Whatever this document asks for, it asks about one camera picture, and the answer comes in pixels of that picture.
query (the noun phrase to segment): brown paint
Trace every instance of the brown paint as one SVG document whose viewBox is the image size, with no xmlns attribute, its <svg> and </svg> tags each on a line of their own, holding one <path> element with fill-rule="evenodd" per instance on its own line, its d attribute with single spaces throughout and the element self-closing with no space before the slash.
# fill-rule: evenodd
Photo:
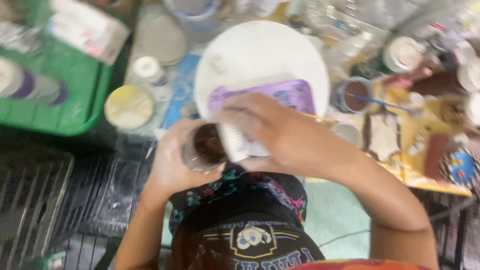
<svg viewBox="0 0 480 270">
<path fill-rule="evenodd" d="M 227 160 L 215 124 L 205 124 L 198 128 L 193 137 L 195 152 L 206 165 L 221 164 Z"/>
<path fill-rule="evenodd" d="M 348 108 L 350 108 L 350 110 L 360 111 L 367 107 L 367 105 L 370 103 L 369 101 L 356 98 L 350 94 L 368 98 L 368 88 L 362 82 L 353 81 L 345 87 L 345 91 L 343 94 L 345 104 Z"/>
</svg>

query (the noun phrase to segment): black t-shirt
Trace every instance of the black t-shirt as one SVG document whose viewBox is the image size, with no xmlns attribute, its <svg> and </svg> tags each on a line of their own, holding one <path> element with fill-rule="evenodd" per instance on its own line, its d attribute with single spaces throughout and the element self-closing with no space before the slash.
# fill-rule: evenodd
<svg viewBox="0 0 480 270">
<path fill-rule="evenodd" d="M 206 240 L 227 241 L 234 270 L 280 270 L 324 259 L 295 212 L 264 191 L 212 201 L 185 217 L 182 226 Z"/>
</svg>

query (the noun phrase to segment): teal floor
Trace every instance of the teal floor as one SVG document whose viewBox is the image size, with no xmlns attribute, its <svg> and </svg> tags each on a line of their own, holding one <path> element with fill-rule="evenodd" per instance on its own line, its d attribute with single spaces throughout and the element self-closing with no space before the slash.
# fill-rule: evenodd
<svg viewBox="0 0 480 270">
<path fill-rule="evenodd" d="M 308 183 L 305 231 L 317 245 L 370 227 L 370 217 L 355 196 L 345 187 L 332 183 Z M 171 206 L 167 206 L 162 243 L 170 245 L 172 235 L 168 231 Z M 348 236 L 321 246 L 327 259 L 367 258 L 370 249 L 370 233 Z"/>
</svg>

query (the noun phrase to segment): cluttered table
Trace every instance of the cluttered table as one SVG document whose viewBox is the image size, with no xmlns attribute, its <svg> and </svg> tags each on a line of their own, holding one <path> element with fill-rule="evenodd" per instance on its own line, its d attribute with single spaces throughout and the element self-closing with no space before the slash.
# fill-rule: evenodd
<svg viewBox="0 0 480 270">
<path fill-rule="evenodd" d="M 332 6 L 315 0 L 146 0 L 131 29 L 89 4 L 72 5 L 52 4 L 56 13 L 42 20 L 52 39 L 44 46 L 50 58 L 77 58 L 62 64 L 63 71 L 12 52 L 36 51 L 25 37 L 0 43 L 8 49 L 0 54 L 0 68 L 48 86 L 23 93 L 25 82 L 19 80 L 26 79 L 12 75 L 0 89 L 2 124 L 76 135 L 93 125 L 104 104 L 105 117 L 118 132 L 154 139 L 181 117 L 208 119 L 226 98 L 261 92 L 319 118 L 408 186 L 465 196 L 477 189 L 476 5 L 455 11 L 463 28 L 448 28 L 438 26 L 440 12 L 429 4 L 410 3 L 395 12 L 387 6 L 391 20 L 385 24 L 371 16 L 383 11 L 372 13 L 365 3 L 339 1 L 328 9 Z M 425 20 L 428 11 L 435 16 Z M 95 18 L 103 29 L 79 23 L 76 12 Z M 31 36 L 20 30 L 17 35 Z M 93 34 L 79 39 L 72 30 Z M 130 30 L 124 86 L 107 98 L 111 65 Z M 107 41 L 100 38 L 106 31 Z M 88 91 L 81 91 L 85 86 Z M 268 154 L 255 143 L 244 148 L 231 154 Z"/>
</svg>

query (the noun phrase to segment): hand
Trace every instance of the hand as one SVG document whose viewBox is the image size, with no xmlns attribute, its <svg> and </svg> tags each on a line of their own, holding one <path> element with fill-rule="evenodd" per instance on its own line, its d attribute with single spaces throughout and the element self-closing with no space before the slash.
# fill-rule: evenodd
<svg viewBox="0 0 480 270">
<path fill-rule="evenodd" d="M 221 178 L 224 164 L 213 171 L 194 172 L 181 161 L 181 147 L 188 135 L 205 123 L 201 119 L 180 119 L 158 141 L 152 171 L 140 198 L 144 208 L 160 210 L 172 194 Z"/>
<path fill-rule="evenodd" d="M 325 125 L 259 93 L 229 98 L 216 118 L 237 126 L 272 154 L 240 161 L 249 171 L 331 179 L 338 170 L 364 157 Z"/>
</svg>

